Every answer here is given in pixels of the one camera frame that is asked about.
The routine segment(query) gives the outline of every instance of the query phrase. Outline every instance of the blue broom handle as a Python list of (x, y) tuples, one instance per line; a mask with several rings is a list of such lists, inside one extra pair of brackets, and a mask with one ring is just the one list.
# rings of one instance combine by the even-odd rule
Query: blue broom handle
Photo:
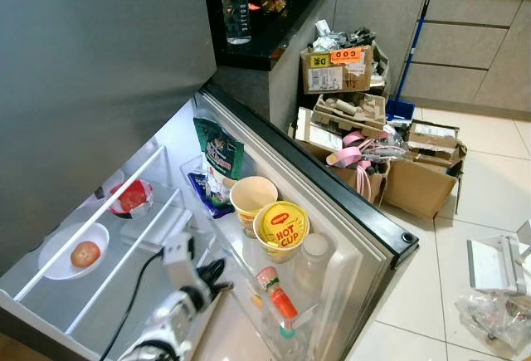
[(424, 6), (422, 7), (421, 12), (421, 19), (418, 22), (417, 30), (415, 31), (415, 36), (413, 37), (412, 48), (409, 50), (409, 56), (407, 56), (406, 67), (404, 68), (404, 73), (402, 74), (402, 78), (400, 79), (400, 85), (398, 86), (398, 91), (395, 95), (395, 101), (398, 101), (400, 99), (400, 95), (402, 94), (402, 88), (404, 87), (404, 83), (406, 83), (406, 77), (407, 73), (409, 72), (409, 66), (412, 63), (413, 54), (415, 53), (415, 47), (417, 47), (418, 37), (421, 34), (422, 24), (424, 23), (424, 18), (426, 17), (426, 12), (428, 11), (429, 4), (430, 0), (424, 0)]

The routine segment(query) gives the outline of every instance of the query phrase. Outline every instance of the maggi hot cup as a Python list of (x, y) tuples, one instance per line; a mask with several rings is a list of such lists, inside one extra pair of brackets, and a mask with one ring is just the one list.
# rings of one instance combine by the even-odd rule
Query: maggi hot cup
[(308, 235), (309, 219), (306, 211), (292, 202), (274, 202), (258, 213), (253, 229), (267, 257), (285, 263)]
[(234, 184), (231, 189), (231, 203), (248, 237), (256, 238), (252, 229), (256, 215), (265, 205), (276, 201), (278, 196), (275, 185), (264, 177), (246, 177)]

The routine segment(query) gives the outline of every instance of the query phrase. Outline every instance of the black cable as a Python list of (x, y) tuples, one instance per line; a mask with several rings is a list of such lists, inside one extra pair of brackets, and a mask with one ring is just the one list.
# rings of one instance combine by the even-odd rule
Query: black cable
[(131, 312), (131, 309), (133, 309), (133, 303), (134, 303), (134, 300), (136, 299), (137, 293), (139, 292), (140, 282), (142, 281), (142, 276), (144, 275), (146, 268), (148, 268), (149, 263), (151, 263), (151, 261), (155, 260), (158, 257), (162, 257), (163, 253), (164, 253), (164, 249), (161, 249), (160, 251), (152, 255), (142, 266), (142, 270), (140, 270), (139, 277), (136, 280), (136, 286), (134, 287), (133, 297), (131, 297), (131, 301), (129, 302), (129, 305), (127, 306), (127, 310), (125, 311), (124, 316), (122, 317), (122, 320), (118, 325), (118, 329), (116, 330), (116, 332), (114, 332), (114, 336), (112, 340), (109, 342), (107, 349), (105, 349), (105, 351), (101, 355), (100, 361), (105, 361), (107, 354), (109, 354), (109, 351), (112, 349), (114, 342), (117, 340), (120, 331), (124, 327), (125, 321), (127, 320), (127, 317), (129, 317), (129, 313)]

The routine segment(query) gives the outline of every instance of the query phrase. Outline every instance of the red tomato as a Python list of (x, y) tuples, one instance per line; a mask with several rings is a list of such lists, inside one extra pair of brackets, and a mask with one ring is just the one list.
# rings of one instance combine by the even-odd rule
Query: red tomato
[(140, 206), (147, 201), (146, 192), (139, 180), (133, 181), (129, 188), (118, 198), (124, 212), (129, 213), (131, 209)]
[(70, 260), (74, 267), (86, 268), (98, 260), (100, 255), (100, 249), (94, 242), (85, 241), (76, 246), (70, 254)]

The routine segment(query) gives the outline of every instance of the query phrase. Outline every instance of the refrigerator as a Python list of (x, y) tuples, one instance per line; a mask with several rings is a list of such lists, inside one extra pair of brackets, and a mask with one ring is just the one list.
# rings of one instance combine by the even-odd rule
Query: refrigerator
[[(0, 332), (54, 360), (100, 359), (141, 266), (186, 232), (191, 263), (222, 258), (221, 281), (233, 283), (190, 323), (186, 359), (348, 357), (418, 240), (210, 79), (205, 0), (0, 0), (0, 17)], [(204, 113), (244, 144), (242, 176), (268, 178), (326, 236), (332, 251), (317, 290), (297, 284), (297, 256), (272, 263), (235, 213), (213, 219), (191, 188), (187, 174), (202, 166), (192, 119)], [(152, 185), (145, 215), (116, 217), (95, 196), (117, 179)], [(61, 245), (92, 222), (109, 234), (97, 266), (52, 276)], [(267, 266), (298, 310), (292, 320), (256, 284)], [(177, 289), (161, 261), (149, 265), (108, 359)], [(288, 325), (295, 336), (286, 341), (279, 327)]]

